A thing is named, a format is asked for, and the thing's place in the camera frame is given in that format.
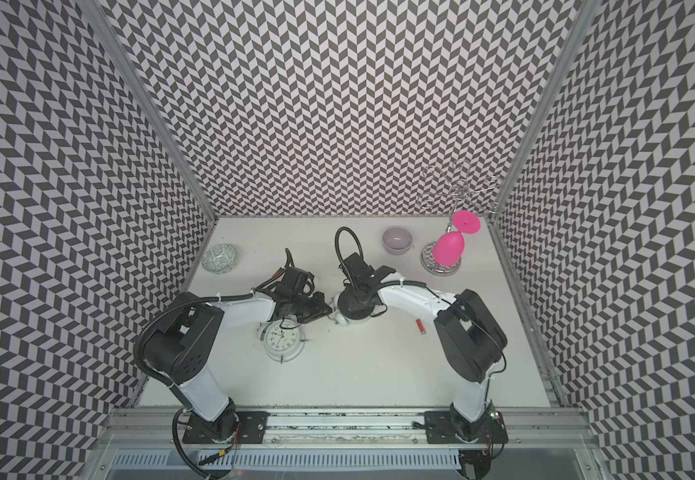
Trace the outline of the red battery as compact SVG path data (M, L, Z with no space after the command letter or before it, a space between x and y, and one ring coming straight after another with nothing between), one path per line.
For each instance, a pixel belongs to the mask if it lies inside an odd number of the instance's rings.
M421 321L421 319L417 319L415 324L417 324L417 329L419 329L419 333L421 333L421 335L427 335L427 330L425 330L425 325L423 325L423 321Z

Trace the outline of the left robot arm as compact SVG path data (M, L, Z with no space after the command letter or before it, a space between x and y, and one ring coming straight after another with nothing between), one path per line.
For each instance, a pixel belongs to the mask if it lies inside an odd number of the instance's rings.
M333 313L315 275L296 266L287 251L285 266L241 295L180 295L152 319L136 340L137 368L170 390L189 419L189 438L225 443L240 427L233 399L223 392L209 368L221 330L261 323L267 331L298 332Z

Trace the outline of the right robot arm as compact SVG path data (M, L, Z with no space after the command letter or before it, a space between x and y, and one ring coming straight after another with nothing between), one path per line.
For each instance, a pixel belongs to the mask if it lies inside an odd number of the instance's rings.
M373 268L355 231L340 227L334 238L344 289L333 304L337 324L373 317L379 307L401 310L437 332L443 356L459 376L449 408L451 435L463 443L507 444L507 426L491 401L493 376L507 369L507 335L473 290L437 291L389 266Z

